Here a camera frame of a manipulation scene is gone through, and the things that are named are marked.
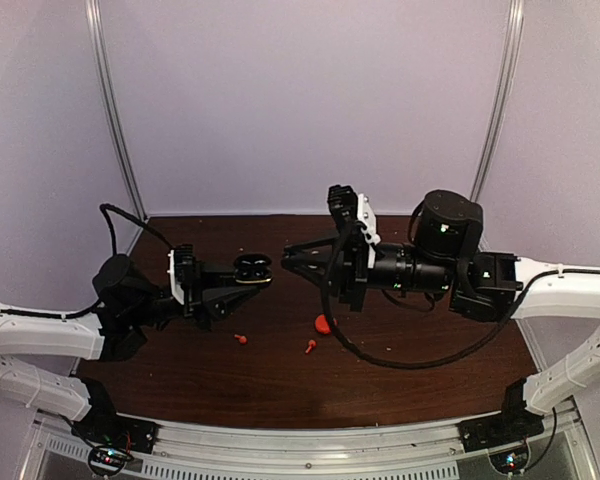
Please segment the black charging case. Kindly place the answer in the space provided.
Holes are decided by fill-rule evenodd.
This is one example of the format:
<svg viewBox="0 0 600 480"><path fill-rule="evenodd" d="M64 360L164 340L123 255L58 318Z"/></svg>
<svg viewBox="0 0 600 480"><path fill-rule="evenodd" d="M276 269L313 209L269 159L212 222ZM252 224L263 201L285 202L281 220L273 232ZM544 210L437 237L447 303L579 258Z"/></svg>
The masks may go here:
<svg viewBox="0 0 600 480"><path fill-rule="evenodd" d="M272 260L261 253L239 255L233 262L234 280L238 284L265 286L273 280Z"/></svg>

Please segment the orange earbud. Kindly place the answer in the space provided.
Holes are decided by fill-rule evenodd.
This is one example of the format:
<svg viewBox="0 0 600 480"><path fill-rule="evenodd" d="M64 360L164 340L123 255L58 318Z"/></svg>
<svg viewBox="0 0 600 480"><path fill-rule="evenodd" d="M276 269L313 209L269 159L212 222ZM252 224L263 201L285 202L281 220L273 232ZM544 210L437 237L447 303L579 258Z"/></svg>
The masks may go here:
<svg viewBox="0 0 600 480"><path fill-rule="evenodd" d="M305 353L306 354L311 353L316 348L316 346L317 346L317 342L315 340L313 340L313 339L309 340L307 342Z"/></svg>
<svg viewBox="0 0 600 480"><path fill-rule="evenodd" d="M234 338L241 344L246 345L248 343L248 339L244 335L235 334Z"/></svg>

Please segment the red round charging case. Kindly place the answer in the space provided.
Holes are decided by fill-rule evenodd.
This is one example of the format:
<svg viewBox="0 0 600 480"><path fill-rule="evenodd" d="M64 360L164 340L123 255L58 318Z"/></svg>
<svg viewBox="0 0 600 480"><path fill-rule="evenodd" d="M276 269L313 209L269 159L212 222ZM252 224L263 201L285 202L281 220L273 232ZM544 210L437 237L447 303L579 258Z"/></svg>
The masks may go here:
<svg viewBox="0 0 600 480"><path fill-rule="evenodd" d="M326 316L324 314L318 315L315 318L314 328L321 335L330 335L332 333L330 324L327 322Z"/></svg>

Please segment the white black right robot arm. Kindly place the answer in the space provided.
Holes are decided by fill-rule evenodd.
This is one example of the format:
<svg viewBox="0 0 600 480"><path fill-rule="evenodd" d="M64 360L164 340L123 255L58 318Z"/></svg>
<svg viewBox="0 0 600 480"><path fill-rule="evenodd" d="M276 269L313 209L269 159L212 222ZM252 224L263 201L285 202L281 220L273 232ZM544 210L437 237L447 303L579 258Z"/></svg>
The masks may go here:
<svg viewBox="0 0 600 480"><path fill-rule="evenodd" d="M368 199L348 186L327 196L334 236L287 246L282 267L354 311L370 289L391 300L420 293L430 304L447 300L452 312L501 331L512 320L575 317L599 321L581 346L546 370L505 392L499 413L465 421L465 440L510 442L539 434L544 419L565 398L600 378L600 267L565 266L486 252L479 243L482 207L448 190L427 193L412 213L408 239L386 243Z"/></svg>

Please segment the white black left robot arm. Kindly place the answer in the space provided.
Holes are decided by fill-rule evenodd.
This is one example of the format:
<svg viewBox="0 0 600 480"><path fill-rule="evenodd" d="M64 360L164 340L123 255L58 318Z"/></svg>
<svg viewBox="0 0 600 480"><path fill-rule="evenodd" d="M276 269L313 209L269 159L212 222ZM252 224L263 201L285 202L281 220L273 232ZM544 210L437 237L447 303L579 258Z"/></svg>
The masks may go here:
<svg viewBox="0 0 600 480"><path fill-rule="evenodd" d="M146 344L146 329L161 331L184 319L208 330L273 279L271 261L262 254L240 255L230 267L182 249L170 251L168 260L169 283L158 286L129 256L111 256L93 279L95 304L81 311L35 311L0 302L0 396L61 416L103 444L117 442L126 427L101 383L58 376L20 358L126 361Z"/></svg>

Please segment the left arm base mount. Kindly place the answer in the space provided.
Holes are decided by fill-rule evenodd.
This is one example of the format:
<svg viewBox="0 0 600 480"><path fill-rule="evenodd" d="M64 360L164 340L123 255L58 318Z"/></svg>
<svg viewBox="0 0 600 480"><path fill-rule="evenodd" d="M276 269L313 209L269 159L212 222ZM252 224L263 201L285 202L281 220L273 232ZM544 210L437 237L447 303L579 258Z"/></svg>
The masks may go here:
<svg viewBox="0 0 600 480"><path fill-rule="evenodd" d="M81 421L63 418L71 433L88 447L87 466L98 477L112 477L135 461L134 453L151 454L158 425L118 414L89 414Z"/></svg>

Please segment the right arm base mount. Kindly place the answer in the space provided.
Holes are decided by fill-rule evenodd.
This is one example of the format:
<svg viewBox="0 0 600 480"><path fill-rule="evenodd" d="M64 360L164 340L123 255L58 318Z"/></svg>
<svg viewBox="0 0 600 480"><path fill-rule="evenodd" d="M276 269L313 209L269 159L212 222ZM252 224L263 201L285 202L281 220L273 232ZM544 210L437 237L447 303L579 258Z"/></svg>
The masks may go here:
<svg viewBox="0 0 600 480"><path fill-rule="evenodd" d="M485 450L491 467L499 474L522 475L532 464L530 437L544 432L541 416L497 413L464 420L458 424L465 453Z"/></svg>

